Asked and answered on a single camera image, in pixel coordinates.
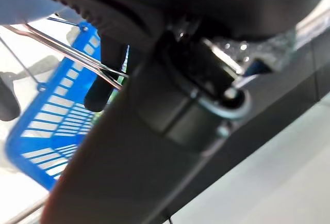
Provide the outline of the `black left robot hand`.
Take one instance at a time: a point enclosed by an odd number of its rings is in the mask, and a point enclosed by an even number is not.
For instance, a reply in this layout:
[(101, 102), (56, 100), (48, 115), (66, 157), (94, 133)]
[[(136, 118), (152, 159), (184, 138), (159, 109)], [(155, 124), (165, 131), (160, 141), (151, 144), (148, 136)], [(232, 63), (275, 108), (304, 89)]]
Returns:
[(152, 223), (251, 109), (239, 76), (290, 60), (320, 0), (55, 0), (136, 68), (59, 178), (41, 223)]

